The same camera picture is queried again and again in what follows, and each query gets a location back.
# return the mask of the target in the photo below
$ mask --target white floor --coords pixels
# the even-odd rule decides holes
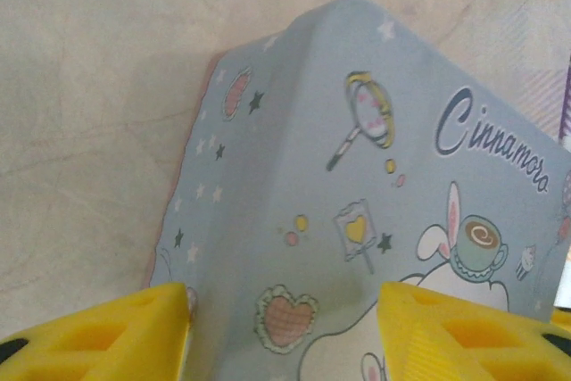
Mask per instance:
[[[0,0],[0,337],[141,285],[207,61],[326,1]],[[375,1],[557,134],[571,0]]]

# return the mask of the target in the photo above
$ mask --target dark star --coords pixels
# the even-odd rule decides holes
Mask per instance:
[[[260,101],[263,96],[264,93],[260,93],[258,91],[254,93],[253,99],[250,102],[250,113],[248,113],[249,115],[251,115],[253,111],[260,109]]]
[[[216,161],[222,158],[222,153],[224,152],[224,149],[226,149],[226,147],[223,144],[220,144],[220,146],[218,146],[218,151],[216,151]]]
[[[393,237],[392,234],[383,233],[383,238],[381,239],[381,242],[377,244],[377,249],[383,249],[383,254],[385,254],[387,250],[391,250],[393,248],[391,246],[392,237]]]
[[[180,241],[182,240],[182,237],[185,236],[181,231],[180,228],[178,229],[178,234],[177,236],[175,236],[175,248],[180,248]]]

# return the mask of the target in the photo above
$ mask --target white bunny ear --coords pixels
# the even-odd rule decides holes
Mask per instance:
[[[384,378],[383,368],[378,357],[372,352],[363,355],[360,360],[360,373],[363,376],[363,381],[381,381]]]
[[[450,248],[456,245],[456,237],[460,226],[460,196],[456,182],[450,184],[448,195],[448,245]]]
[[[421,261],[432,258],[436,252],[439,252],[444,259],[450,258],[446,231],[440,225],[433,225],[423,232],[417,246],[417,256]]]

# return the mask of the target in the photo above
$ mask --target star illustration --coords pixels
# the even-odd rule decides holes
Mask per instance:
[[[383,35],[383,41],[394,39],[394,22],[385,21],[377,27],[377,31]]]
[[[203,152],[203,147],[204,147],[205,143],[206,143],[206,140],[200,139],[198,141],[198,145],[196,146],[196,154],[197,155],[200,155]]]
[[[222,188],[220,186],[216,186],[216,190],[212,194],[212,202],[219,203],[222,199]]]
[[[216,77],[216,83],[219,84],[224,80],[224,75],[226,74],[226,69],[222,69],[218,72],[218,76]]]
[[[260,101],[263,96],[264,93],[260,93],[258,91],[254,93],[253,99],[250,102],[250,113],[248,113],[249,115],[251,115],[253,111],[260,109]]]
[[[204,194],[204,185],[201,183],[197,188],[196,188],[196,199],[202,198]]]
[[[264,53],[268,51],[277,41],[277,36],[272,36],[264,44]]]
[[[218,146],[218,151],[216,151],[216,161],[222,158],[224,149],[226,149],[226,147],[222,143],[220,143],[220,145]]]
[[[196,244],[192,243],[190,245],[190,249],[188,249],[188,251],[187,251],[188,259],[186,260],[186,263],[196,262],[196,254],[197,253],[198,253],[198,246],[196,246]]]
[[[391,250],[393,247],[391,246],[391,238],[393,236],[390,234],[383,234],[383,238],[381,239],[381,242],[379,244],[377,244],[377,249],[383,249],[383,254],[385,254],[385,252],[387,250]]]
[[[182,204],[182,198],[178,198],[175,202],[175,211],[178,212],[180,210],[180,204]]]
[[[178,234],[177,236],[175,236],[175,248],[180,248],[180,241],[182,240],[182,237],[185,236],[181,231],[180,228],[178,229]]]

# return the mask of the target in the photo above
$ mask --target light blue cover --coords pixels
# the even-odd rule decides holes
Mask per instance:
[[[151,285],[198,298],[193,379],[382,379],[384,281],[550,317],[570,168],[382,8],[337,0],[218,62]]]

